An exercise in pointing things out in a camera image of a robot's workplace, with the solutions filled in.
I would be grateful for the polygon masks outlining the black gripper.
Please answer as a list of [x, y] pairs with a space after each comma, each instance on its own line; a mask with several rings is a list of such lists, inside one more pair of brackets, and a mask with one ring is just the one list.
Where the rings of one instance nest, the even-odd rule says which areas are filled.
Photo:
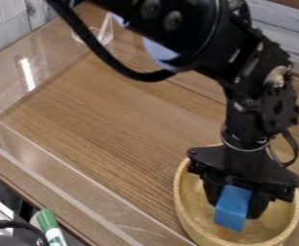
[[253, 192], [248, 219], [258, 219], [277, 199], [293, 202], [299, 176], [282, 168], [265, 150], [242, 152], [222, 144], [191, 147], [186, 156], [190, 159], [187, 171], [204, 180], [213, 206], [225, 185], [236, 185]]

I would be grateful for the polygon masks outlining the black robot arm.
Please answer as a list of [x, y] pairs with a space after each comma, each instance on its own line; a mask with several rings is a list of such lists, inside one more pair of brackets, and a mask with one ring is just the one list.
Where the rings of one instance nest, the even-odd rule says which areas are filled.
[[159, 69], [138, 72], [101, 44], [65, 0], [47, 0], [102, 61], [126, 77], [161, 82], [193, 70], [221, 85], [226, 119], [217, 147], [187, 151], [187, 170], [204, 181], [208, 200], [218, 205], [234, 185], [250, 193], [246, 217], [256, 219], [276, 200], [292, 201], [299, 176], [272, 149], [299, 122], [293, 62], [281, 45], [252, 24], [246, 0], [91, 0], [147, 43]]

